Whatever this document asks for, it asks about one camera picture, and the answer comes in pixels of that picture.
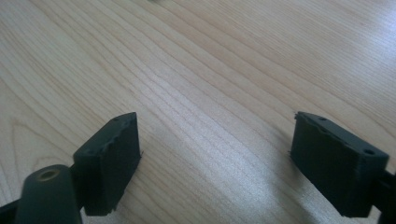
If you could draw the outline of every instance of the wooden surface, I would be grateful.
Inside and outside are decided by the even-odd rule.
[[[302,110],[396,165],[393,0],[1,0],[0,204],[137,112],[143,159],[86,223],[376,223],[340,217],[289,157]]]

